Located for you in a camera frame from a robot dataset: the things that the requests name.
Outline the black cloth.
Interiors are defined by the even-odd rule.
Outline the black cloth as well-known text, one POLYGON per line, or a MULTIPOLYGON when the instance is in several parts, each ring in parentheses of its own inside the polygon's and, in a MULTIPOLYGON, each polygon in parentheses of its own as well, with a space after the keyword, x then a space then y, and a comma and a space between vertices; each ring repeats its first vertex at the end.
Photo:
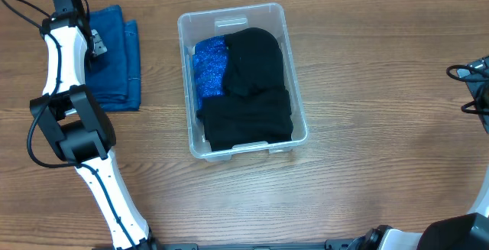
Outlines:
POLYGON ((225 35, 228 62, 222 80, 225 94, 253 96, 284 87, 283 53, 277 39, 261 28, 225 35))
POLYGON ((203 123, 211 149, 224 151, 239 144, 290 141, 291 114, 290 94, 279 86, 245 97, 204 98, 196 116, 203 123))

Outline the clear plastic container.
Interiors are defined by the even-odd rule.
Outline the clear plastic container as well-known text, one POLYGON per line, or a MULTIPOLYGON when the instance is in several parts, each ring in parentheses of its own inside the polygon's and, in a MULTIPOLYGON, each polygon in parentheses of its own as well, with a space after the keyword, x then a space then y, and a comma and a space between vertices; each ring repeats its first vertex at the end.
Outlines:
POLYGON ((179 17, 177 27, 182 61, 188 143, 189 150, 194 157, 208 162, 228 161, 236 154, 255 151, 267 150, 271 154, 287 152, 306 142, 309 137, 309 129, 293 61, 286 15, 280 4, 271 2, 188 12, 179 17), (264 29, 278 41, 283 54, 284 84, 290 94, 291 120, 293 123, 291 140, 274 144, 259 141, 239 144, 224 151, 212 151, 210 143, 205 139, 203 124, 196 117, 198 99, 196 83, 193 78, 194 47, 207 38, 234 33, 245 28, 264 29))

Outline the blue sparkly cloth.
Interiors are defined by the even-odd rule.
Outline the blue sparkly cloth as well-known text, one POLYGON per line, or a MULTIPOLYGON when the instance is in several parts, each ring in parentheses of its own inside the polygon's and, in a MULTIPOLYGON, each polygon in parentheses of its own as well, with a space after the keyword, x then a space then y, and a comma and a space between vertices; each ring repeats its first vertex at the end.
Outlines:
POLYGON ((194 47, 193 76, 199 109, 204 99, 224 95, 222 80, 227 64, 228 48, 224 36, 205 39, 194 47))

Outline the blue denim cloth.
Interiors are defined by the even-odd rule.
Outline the blue denim cloth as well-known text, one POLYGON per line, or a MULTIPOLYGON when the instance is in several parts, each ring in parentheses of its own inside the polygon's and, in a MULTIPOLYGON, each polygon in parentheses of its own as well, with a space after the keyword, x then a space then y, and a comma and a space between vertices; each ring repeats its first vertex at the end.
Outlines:
POLYGON ((122 9, 112 5, 91 14, 107 51, 91 62, 86 85, 107 112, 137 111, 141 105, 141 52, 138 24, 125 21, 122 9))

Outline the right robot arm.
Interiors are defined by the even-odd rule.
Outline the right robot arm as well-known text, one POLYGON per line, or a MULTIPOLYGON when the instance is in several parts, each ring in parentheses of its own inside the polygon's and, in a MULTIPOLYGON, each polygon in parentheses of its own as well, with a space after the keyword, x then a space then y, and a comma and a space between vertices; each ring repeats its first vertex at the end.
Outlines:
MULTIPOLYGON (((464 113, 477 115, 488 130, 488 58, 465 65, 452 65, 446 74, 466 84, 472 100, 461 106, 464 113)), ((422 233, 378 226, 349 242, 347 249, 478 250, 488 248, 488 175, 467 214, 434 222, 422 233)))

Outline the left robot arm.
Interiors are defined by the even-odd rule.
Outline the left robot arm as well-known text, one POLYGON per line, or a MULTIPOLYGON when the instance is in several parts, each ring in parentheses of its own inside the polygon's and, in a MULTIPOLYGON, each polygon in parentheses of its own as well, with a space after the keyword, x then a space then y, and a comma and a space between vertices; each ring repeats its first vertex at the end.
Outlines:
POLYGON ((39 128, 60 159, 42 167, 72 167, 84 180, 105 218, 113 249, 159 249, 139 213, 115 157, 115 130, 85 82, 94 49, 84 0, 53 0, 54 12, 40 26, 48 49, 47 81, 30 101, 39 128))

